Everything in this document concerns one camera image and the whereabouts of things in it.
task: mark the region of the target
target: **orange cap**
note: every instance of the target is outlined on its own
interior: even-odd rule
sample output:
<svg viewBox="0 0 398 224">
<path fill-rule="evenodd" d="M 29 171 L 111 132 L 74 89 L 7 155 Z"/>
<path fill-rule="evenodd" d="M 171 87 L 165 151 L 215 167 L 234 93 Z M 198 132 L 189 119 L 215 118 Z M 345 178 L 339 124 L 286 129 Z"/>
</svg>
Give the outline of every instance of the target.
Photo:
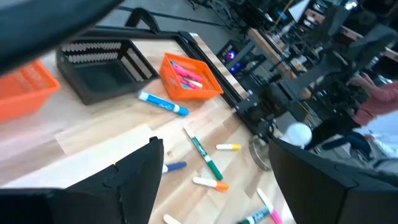
<svg viewBox="0 0 398 224">
<path fill-rule="evenodd" d="M 217 186 L 215 187 L 215 189 L 221 192 L 225 192 L 229 189 L 229 185 L 224 182 L 217 181 Z"/>
</svg>

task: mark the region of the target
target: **white ball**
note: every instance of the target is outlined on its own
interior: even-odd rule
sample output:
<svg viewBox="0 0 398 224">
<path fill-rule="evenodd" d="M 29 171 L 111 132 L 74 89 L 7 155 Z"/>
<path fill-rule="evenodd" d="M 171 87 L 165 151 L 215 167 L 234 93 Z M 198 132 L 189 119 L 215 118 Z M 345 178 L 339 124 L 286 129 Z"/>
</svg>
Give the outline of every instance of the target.
<svg viewBox="0 0 398 224">
<path fill-rule="evenodd" d="M 303 147 L 311 141 L 311 138 L 311 129 L 306 124 L 293 123 L 287 128 L 287 131 L 281 137 L 281 140 L 294 146 Z"/>
</svg>

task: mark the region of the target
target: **black equipment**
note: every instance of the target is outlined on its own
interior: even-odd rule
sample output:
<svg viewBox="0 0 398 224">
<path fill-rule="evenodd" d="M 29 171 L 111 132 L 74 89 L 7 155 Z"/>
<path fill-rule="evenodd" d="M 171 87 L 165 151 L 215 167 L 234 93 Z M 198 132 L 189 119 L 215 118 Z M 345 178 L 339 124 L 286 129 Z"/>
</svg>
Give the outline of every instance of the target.
<svg viewBox="0 0 398 224">
<path fill-rule="evenodd" d="M 2 2 L 0 75 L 83 32 L 122 2 L 123 0 L 70 0 L 67 4 L 53 0 Z"/>
<path fill-rule="evenodd" d="M 149 141 L 67 189 L 0 190 L 0 223 L 148 223 L 164 156 L 163 140 Z"/>
<path fill-rule="evenodd" d="M 322 224 L 393 224 L 398 220 L 398 178 L 346 166 L 280 139 L 269 159 L 295 221 Z"/>
<path fill-rule="evenodd" d="M 397 33 L 393 29 L 378 24 L 362 39 L 349 45 L 328 42 L 342 25 L 344 17 L 341 15 L 344 13 L 348 13 L 348 11 L 341 7 L 337 9 L 334 15 L 340 15 L 336 17 L 338 19 L 329 20 L 330 23 L 325 25 L 322 23 L 319 34 L 313 35 L 321 42 L 326 43 L 323 44 L 325 49 L 318 65 L 294 80 L 281 80 L 274 83 L 265 91 L 266 101 L 272 101 L 279 105 L 279 108 L 282 108 L 282 111 L 276 111 L 277 114 L 287 111 L 290 102 L 301 100 L 302 90 L 320 77 L 348 81 L 355 72 L 367 66 L 374 57 L 378 56 L 387 45 L 397 38 Z"/>
</svg>

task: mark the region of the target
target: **light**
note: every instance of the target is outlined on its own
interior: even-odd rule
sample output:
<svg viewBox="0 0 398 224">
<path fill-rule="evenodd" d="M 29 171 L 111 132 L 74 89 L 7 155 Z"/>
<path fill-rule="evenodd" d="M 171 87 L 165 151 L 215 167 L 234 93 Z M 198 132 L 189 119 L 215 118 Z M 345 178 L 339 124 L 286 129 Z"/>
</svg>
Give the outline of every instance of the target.
<svg viewBox="0 0 398 224">
<path fill-rule="evenodd" d="M 311 141 L 311 138 L 311 129 L 306 124 L 293 123 L 280 139 L 294 146 L 304 147 Z"/>
<path fill-rule="evenodd" d="M 226 59 L 227 59 L 228 61 L 234 59 L 235 56 L 236 56 L 236 53 L 235 53 L 235 51 L 233 51 L 233 50 L 230 50 L 230 51 L 225 55 L 225 57 L 226 57 Z"/>
<path fill-rule="evenodd" d="M 358 3 L 356 1 L 351 1 L 351 2 L 347 2 L 347 4 L 344 6 L 347 10 L 352 10 L 353 8 L 355 8 L 356 6 L 358 6 Z"/>
</svg>

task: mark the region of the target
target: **green marker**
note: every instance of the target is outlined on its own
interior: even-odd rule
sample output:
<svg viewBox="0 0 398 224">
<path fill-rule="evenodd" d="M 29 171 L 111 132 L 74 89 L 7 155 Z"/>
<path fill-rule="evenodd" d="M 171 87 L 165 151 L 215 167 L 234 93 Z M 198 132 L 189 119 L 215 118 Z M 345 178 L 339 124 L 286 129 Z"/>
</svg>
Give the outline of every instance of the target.
<svg viewBox="0 0 398 224">
<path fill-rule="evenodd" d="M 269 209 L 265 206 L 262 209 L 256 211 L 253 215 L 246 217 L 244 220 L 238 222 L 238 224 L 256 224 L 263 220 L 267 215 L 269 215 Z"/>
<path fill-rule="evenodd" d="M 203 156 L 203 158 L 205 159 L 208 167 L 214 173 L 214 176 L 216 176 L 217 180 L 222 180 L 223 179 L 223 175 L 217 169 L 216 164 L 214 164 L 213 160 L 211 160 L 210 156 L 207 154 L 207 152 L 205 151 L 203 146 L 200 144 L 199 140 L 193 135 L 191 130 L 189 130 L 187 127 L 184 127 L 184 130 L 188 134 L 188 136 L 191 138 L 193 144 L 198 149 L 198 151 L 201 154 L 201 156 Z"/>
</svg>

